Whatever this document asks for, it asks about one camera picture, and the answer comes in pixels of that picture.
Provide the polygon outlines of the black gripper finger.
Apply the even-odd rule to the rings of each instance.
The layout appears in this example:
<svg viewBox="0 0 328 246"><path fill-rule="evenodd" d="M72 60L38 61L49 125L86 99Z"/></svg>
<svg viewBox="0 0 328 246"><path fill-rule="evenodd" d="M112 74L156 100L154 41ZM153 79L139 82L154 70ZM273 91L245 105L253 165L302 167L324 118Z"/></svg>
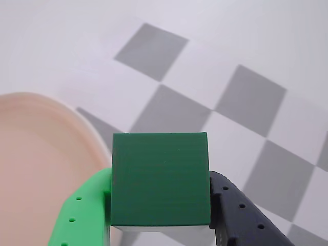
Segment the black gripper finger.
<svg viewBox="0 0 328 246"><path fill-rule="evenodd" d="M221 246L289 246L293 243L220 173L210 171L211 222Z"/></svg>

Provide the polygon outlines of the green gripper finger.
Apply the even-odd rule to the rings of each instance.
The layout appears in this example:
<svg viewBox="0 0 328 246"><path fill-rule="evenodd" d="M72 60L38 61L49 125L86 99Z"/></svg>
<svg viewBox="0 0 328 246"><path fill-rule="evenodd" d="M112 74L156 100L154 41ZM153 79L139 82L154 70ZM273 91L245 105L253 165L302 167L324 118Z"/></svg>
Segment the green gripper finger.
<svg viewBox="0 0 328 246"><path fill-rule="evenodd" d="M65 200L48 245L110 245L111 174L97 172Z"/></svg>

